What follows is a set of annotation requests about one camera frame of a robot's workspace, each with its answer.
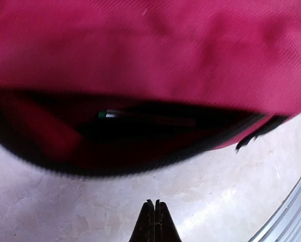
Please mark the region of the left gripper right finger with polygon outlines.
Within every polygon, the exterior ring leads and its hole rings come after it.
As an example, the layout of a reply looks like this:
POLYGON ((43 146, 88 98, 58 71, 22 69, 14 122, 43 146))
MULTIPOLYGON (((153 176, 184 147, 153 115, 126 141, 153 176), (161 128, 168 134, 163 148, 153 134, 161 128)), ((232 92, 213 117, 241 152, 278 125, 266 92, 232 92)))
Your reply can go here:
POLYGON ((155 241, 181 242, 168 206, 160 200, 155 205, 155 241))

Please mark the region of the black pen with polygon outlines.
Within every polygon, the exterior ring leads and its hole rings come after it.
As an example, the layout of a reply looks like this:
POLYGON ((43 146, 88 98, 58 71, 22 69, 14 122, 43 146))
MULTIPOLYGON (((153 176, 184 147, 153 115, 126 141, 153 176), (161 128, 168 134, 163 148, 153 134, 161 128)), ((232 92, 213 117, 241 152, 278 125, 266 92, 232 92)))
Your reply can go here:
POLYGON ((158 114, 145 114, 145 113, 132 113, 123 112, 118 110, 104 110, 99 111, 98 118, 112 119, 120 122, 134 122, 143 124, 153 124, 161 126, 174 126, 174 127, 195 127, 196 120, 192 118, 158 115, 158 114))

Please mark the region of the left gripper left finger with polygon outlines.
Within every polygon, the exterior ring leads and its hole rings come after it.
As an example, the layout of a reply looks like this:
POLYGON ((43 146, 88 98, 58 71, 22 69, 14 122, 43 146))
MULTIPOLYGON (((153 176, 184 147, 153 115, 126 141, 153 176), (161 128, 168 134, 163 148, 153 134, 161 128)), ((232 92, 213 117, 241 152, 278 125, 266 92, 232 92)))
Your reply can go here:
POLYGON ((129 242, 155 241, 155 207, 151 200, 147 200, 140 211, 129 242))

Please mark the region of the pink highlighter marker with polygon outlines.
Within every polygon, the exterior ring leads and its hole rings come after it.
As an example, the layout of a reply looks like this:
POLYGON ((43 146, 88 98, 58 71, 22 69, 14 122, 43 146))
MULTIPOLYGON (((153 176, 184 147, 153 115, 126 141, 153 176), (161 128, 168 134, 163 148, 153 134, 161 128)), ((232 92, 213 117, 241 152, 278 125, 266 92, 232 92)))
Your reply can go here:
POLYGON ((0 108, 21 135, 49 156, 65 159, 83 141, 73 128, 23 95, 0 91, 0 108))

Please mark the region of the red student backpack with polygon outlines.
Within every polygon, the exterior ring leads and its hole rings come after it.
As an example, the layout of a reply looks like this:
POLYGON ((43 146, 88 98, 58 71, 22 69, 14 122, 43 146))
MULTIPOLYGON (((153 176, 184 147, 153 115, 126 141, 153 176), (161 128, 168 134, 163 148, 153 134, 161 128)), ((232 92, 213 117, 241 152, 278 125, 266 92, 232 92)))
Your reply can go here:
POLYGON ((0 91, 82 136, 65 159, 49 156, 0 108, 0 145, 63 174, 122 176, 240 149, 301 113, 301 1, 0 1, 0 91), (108 109, 196 126, 97 117, 108 109))

